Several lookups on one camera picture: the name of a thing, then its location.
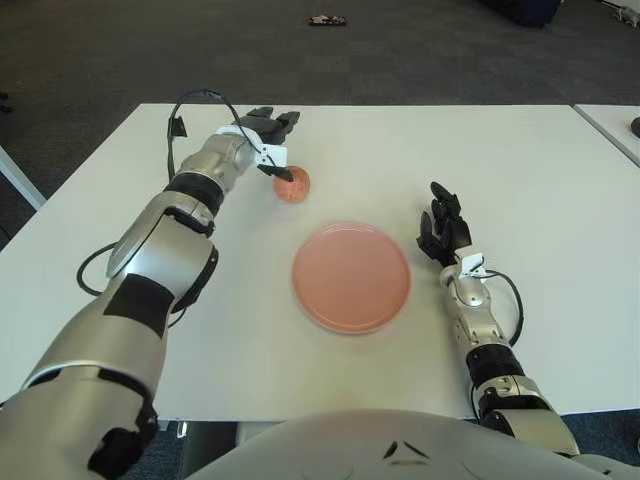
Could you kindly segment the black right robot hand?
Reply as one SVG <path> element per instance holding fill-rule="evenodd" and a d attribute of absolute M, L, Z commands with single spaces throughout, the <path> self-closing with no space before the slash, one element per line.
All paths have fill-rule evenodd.
<path fill-rule="evenodd" d="M 447 267 L 456 263 L 457 250 L 472 244 L 471 234 L 461 215 L 457 195 L 435 181 L 430 184 L 430 189 L 434 196 L 431 212 L 422 212 L 416 242 L 431 260 Z"/>

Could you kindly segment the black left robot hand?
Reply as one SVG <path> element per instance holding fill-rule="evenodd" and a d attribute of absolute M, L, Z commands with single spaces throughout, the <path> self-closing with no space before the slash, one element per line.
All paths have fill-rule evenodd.
<path fill-rule="evenodd" d="M 280 146 L 284 143 L 286 136 L 293 131 L 298 123 L 300 113 L 290 111 L 272 118 L 273 108 L 269 106 L 254 108 L 242 117 L 234 121 L 234 125 L 239 126 L 244 131 L 243 136 L 248 136 L 247 130 L 254 131 L 262 144 Z M 275 176 L 285 182 L 294 180 L 293 174 L 287 167 L 277 166 L 271 156 L 266 156 L 265 164 L 260 164 L 258 169 L 268 176 Z"/>

